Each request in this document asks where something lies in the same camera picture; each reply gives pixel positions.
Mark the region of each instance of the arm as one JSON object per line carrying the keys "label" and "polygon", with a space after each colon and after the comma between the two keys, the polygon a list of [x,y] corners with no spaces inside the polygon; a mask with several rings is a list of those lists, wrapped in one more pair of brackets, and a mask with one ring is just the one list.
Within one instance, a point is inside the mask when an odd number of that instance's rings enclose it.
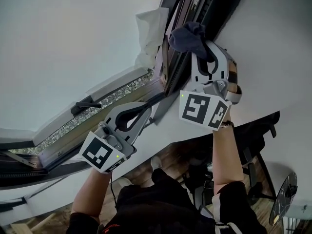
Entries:
{"label": "arm", "polygon": [[[223,121],[227,120],[231,120],[229,111]],[[214,194],[217,194],[225,185],[235,181],[243,181],[244,174],[233,128],[220,128],[219,131],[214,131],[213,135]]]}
{"label": "arm", "polygon": [[92,168],[89,177],[75,197],[72,213],[83,213],[99,222],[98,216],[111,177],[111,174],[102,174]]}

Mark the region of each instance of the bracelet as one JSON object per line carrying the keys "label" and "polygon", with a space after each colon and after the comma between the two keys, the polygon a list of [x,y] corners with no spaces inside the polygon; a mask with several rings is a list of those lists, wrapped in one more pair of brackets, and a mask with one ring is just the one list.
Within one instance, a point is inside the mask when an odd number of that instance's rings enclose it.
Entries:
{"label": "bracelet", "polygon": [[234,127],[235,127],[235,126],[234,126],[234,123],[231,122],[230,120],[227,120],[227,121],[221,123],[221,125],[220,125],[220,127],[222,127],[222,128],[228,128],[229,126],[232,126],[233,129],[234,129]]}

